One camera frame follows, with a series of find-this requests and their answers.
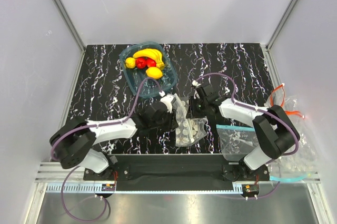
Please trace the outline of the white dotted zip bag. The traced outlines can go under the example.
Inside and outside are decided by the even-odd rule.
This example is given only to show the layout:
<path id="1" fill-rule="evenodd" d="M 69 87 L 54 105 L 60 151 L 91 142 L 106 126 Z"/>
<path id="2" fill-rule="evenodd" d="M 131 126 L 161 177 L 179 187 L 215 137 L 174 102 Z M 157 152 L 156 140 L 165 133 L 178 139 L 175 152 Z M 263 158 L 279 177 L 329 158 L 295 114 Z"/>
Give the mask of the white dotted zip bag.
<path id="1" fill-rule="evenodd" d="M 175 129 L 175 146 L 189 147 L 198 143 L 207 133 L 204 129 L 205 118 L 190 119 L 187 118 L 189 110 L 189 98 L 179 97 L 174 94 L 175 102 L 173 108 L 176 110 L 176 121 L 178 127 Z"/>

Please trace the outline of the yellow lemon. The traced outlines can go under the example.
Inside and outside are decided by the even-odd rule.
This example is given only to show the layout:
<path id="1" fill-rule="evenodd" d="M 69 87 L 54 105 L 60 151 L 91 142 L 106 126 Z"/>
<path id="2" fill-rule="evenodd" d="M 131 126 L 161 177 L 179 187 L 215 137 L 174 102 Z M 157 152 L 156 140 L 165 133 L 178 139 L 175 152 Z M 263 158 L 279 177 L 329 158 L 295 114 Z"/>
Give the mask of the yellow lemon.
<path id="1" fill-rule="evenodd" d="M 157 67 L 150 67 L 145 72 L 148 77 L 153 79 L 160 79 L 163 77 L 163 72 Z"/>

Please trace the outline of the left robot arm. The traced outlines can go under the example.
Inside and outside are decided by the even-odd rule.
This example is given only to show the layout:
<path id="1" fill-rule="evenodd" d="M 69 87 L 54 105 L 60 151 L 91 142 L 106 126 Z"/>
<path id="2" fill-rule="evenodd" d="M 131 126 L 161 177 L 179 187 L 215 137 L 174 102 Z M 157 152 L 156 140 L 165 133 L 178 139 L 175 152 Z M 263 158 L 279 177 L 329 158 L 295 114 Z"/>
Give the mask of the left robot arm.
<path id="1" fill-rule="evenodd" d="M 52 157 L 63 169 L 83 167 L 101 179 L 110 179 L 114 172 L 112 162 L 102 152 L 93 149 L 104 141 L 143 137 L 151 131 L 174 131 L 178 127 L 176 110 L 168 102 L 157 101 L 141 112 L 117 120 L 88 121 L 73 118 L 49 140 Z"/>

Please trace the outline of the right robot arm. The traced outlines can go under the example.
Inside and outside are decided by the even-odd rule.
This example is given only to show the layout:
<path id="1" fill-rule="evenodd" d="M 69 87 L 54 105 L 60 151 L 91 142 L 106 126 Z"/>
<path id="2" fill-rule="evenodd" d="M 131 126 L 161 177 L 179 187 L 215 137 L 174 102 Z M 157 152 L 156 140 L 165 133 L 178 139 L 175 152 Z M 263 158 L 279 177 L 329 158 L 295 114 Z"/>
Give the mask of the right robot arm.
<path id="1" fill-rule="evenodd" d="M 281 106 L 253 107 L 234 98 L 220 98 L 210 84 L 198 85 L 194 89 L 196 96 L 190 97 L 187 118 L 222 116 L 255 131 L 259 144 L 239 160 L 234 167 L 235 175 L 251 180 L 267 162 L 285 155 L 291 148 L 298 150 L 300 135 Z"/>

